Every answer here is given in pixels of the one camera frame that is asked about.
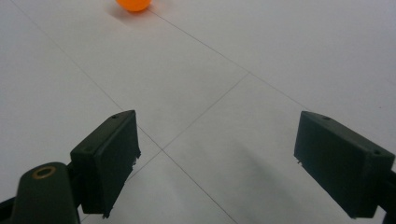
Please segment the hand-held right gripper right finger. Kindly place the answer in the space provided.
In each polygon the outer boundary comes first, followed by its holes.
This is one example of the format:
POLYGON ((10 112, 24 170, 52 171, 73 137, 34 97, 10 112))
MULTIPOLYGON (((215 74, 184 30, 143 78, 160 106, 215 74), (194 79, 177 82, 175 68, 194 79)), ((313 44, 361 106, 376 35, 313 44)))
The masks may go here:
POLYGON ((396 218, 396 155, 329 117, 303 111, 294 157, 352 218, 396 218))

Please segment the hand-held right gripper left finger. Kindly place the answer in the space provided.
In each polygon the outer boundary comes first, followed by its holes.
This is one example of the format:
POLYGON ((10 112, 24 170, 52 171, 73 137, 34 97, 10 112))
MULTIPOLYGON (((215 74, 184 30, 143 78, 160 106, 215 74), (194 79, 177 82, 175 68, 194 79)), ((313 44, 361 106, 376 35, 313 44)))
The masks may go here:
POLYGON ((70 153, 82 177, 82 210, 109 217, 120 192, 141 156, 134 110, 110 116, 70 153))

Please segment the orange ping-pong ball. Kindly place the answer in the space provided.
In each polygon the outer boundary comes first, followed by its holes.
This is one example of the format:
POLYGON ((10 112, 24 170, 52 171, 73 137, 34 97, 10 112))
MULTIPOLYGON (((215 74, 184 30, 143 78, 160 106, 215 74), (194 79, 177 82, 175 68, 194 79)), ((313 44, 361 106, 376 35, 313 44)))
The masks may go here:
POLYGON ((127 11, 139 12, 146 9, 151 0, 116 0, 116 2, 127 11))

